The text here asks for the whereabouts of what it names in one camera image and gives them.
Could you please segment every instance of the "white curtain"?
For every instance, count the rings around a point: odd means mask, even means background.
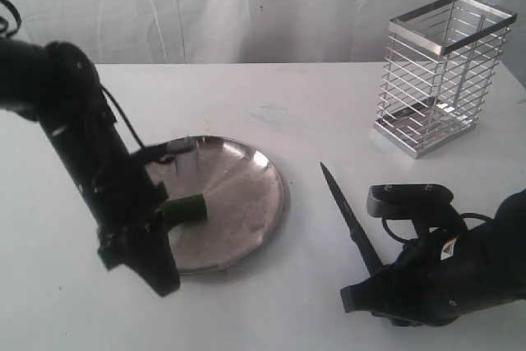
[[[69,40],[98,63],[356,62],[385,55],[387,21],[434,0],[12,0],[19,37]],[[503,60],[526,82],[524,0]]]

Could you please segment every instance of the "metal plate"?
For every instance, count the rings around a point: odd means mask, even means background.
[[[199,173],[177,175],[175,166],[152,164],[170,199],[202,193],[208,220],[184,224],[168,236],[182,275],[223,270],[258,248],[284,210],[284,185],[276,167],[255,148],[225,137],[194,136]]]

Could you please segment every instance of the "sticker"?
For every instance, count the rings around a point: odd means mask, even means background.
[[[457,236],[456,238],[449,239],[447,242],[445,242],[444,246],[442,246],[441,261],[447,258],[451,258],[453,256],[454,244],[456,243],[457,238],[459,237]]]

